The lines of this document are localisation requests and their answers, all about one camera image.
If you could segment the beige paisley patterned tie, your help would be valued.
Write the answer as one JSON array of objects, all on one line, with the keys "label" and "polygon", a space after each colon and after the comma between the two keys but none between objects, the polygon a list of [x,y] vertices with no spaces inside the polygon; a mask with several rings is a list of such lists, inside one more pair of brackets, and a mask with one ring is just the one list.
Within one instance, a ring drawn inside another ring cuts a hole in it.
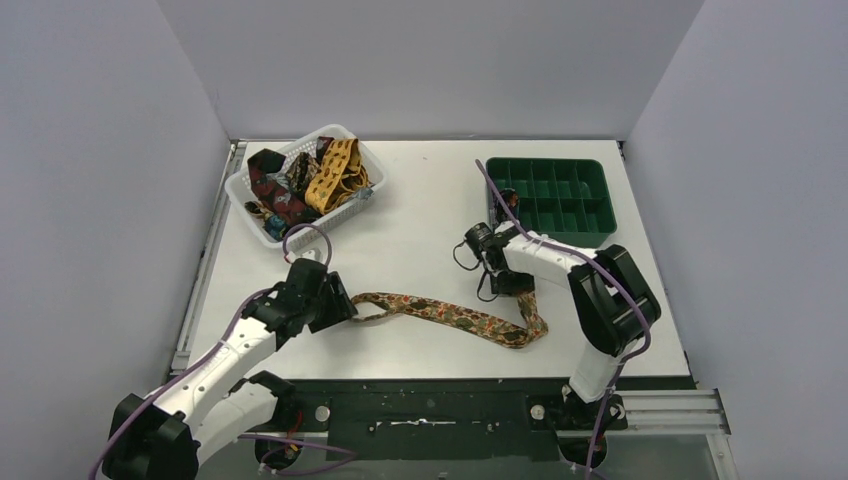
[{"label": "beige paisley patterned tie", "polygon": [[524,326],[492,314],[428,297],[367,292],[353,296],[351,301],[355,306],[371,304],[381,309],[377,314],[354,317],[356,322],[377,321],[398,315],[411,316],[455,328],[509,349],[523,349],[549,332],[547,322],[538,312],[533,291],[521,293],[516,297]]}]

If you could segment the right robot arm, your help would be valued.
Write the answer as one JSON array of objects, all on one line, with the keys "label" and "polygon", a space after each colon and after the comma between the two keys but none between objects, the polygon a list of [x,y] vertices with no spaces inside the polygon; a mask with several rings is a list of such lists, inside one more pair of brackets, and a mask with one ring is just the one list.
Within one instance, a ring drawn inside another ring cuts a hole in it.
[{"label": "right robot arm", "polygon": [[478,223],[464,243],[498,281],[515,293],[526,282],[544,280],[572,295],[585,345],[569,390],[584,403],[600,400],[631,358],[652,343],[660,304],[627,249],[566,245],[510,221],[493,229]]}]

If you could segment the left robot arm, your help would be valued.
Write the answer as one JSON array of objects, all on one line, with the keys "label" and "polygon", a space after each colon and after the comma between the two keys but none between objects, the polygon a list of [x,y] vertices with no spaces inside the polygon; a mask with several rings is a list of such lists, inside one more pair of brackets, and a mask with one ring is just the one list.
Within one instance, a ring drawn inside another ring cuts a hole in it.
[{"label": "left robot arm", "polygon": [[285,280],[249,296],[219,339],[183,373],[116,407],[109,439],[89,472],[109,479],[193,479],[227,444],[256,428],[286,435],[302,414],[294,386],[255,368],[304,329],[357,313],[340,275],[297,259]]}]

